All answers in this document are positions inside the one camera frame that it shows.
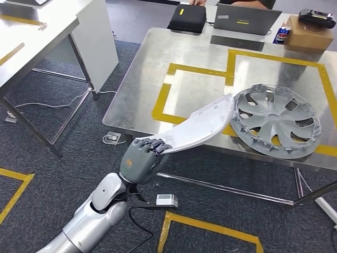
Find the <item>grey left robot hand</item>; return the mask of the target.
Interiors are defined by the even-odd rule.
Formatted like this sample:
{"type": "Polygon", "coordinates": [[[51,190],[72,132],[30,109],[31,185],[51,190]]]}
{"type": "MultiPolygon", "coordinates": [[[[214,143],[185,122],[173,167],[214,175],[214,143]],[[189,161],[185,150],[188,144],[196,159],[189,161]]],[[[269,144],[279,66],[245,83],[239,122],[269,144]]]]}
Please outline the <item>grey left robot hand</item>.
{"type": "Polygon", "coordinates": [[[122,157],[119,177],[128,184],[148,184],[168,158],[172,146],[162,139],[135,139],[122,157]]]}

